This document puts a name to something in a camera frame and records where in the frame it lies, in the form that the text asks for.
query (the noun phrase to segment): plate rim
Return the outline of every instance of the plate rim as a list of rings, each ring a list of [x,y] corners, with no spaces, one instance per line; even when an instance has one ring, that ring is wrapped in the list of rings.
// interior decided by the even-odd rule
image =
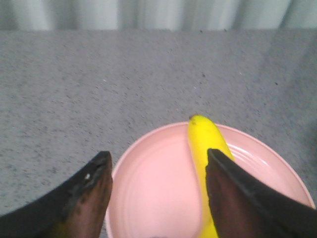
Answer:
[[[118,169],[120,167],[120,165],[123,163],[124,159],[138,144],[140,144],[141,141],[145,140],[146,138],[152,136],[153,134],[157,133],[158,131],[161,131],[161,130],[166,130],[168,128],[171,128],[171,127],[176,127],[176,126],[184,126],[184,125],[188,125],[188,122],[187,121],[180,121],[180,122],[175,122],[175,123],[170,123],[170,124],[166,124],[166,125],[163,125],[163,126],[160,126],[160,127],[157,127],[149,132],[147,132],[146,134],[142,135],[141,137],[139,137],[136,141],[134,141],[125,151],[124,153],[120,156],[119,160],[117,161],[117,163],[115,164],[114,166],[114,169],[112,170],[112,178],[115,177],[115,175],[117,174],[118,172]],[[295,170],[276,152],[274,151],[271,147],[269,147],[268,145],[266,145],[264,142],[256,139],[255,137],[243,132],[243,131],[240,131],[236,128],[233,128],[233,127],[230,127],[230,126],[227,126],[227,125],[223,125],[223,124],[219,124],[219,123],[216,123],[217,127],[219,128],[224,128],[224,129],[227,129],[227,130],[230,130],[230,131],[233,131],[237,134],[240,134],[242,136],[245,136],[249,139],[251,139],[252,141],[260,144],[262,147],[265,147],[267,150],[269,150],[271,153],[273,153],[291,172],[292,174],[294,175],[294,177],[297,179],[297,181],[300,183],[300,185],[302,186],[308,200],[309,200],[309,203],[311,205],[312,208],[316,208],[315,207],[315,203],[312,199],[312,196],[311,194],[309,193],[307,187],[305,186],[304,182],[302,181],[302,179],[299,177],[299,175],[295,172]],[[105,216],[105,224],[106,224],[106,232],[109,236],[109,238],[113,238],[112,236],[112,231],[111,231],[111,227],[110,227],[110,221],[109,221],[109,212],[108,212],[108,208],[106,210],[106,216]]]

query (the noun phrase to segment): yellow banana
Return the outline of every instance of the yellow banana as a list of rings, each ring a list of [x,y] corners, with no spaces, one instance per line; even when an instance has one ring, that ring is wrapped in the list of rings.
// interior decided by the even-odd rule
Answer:
[[[219,149],[232,160],[233,156],[218,127],[210,119],[202,115],[190,117],[188,123],[188,141],[201,191],[202,228],[198,237],[217,238],[218,235],[213,225],[206,188],[207,150],[209,148]]]

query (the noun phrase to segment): white curtain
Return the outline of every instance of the white curtain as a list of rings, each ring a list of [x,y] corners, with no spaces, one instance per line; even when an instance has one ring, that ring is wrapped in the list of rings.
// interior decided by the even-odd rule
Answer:
[[[0,0],[0,30],[316,28],[317,0]]]

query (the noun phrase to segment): speckled countertop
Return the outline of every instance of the speckled countertop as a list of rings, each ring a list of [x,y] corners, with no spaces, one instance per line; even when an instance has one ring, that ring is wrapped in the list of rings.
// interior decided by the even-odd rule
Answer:
[[[193,113],[266,143],[317,203],[317,30],[0,32],[0,62],[0,214]]]

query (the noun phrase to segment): plate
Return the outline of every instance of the plate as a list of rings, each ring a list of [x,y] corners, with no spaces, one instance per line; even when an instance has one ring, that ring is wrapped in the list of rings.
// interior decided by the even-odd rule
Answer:
[[[155,129],[122,155],[106,212],[109,238],[194,238],[200,192],[187,142],[187,122]],[[314,202],[295,171],[271,148],[241,131],[217,125],[235,162],[305,205]]]

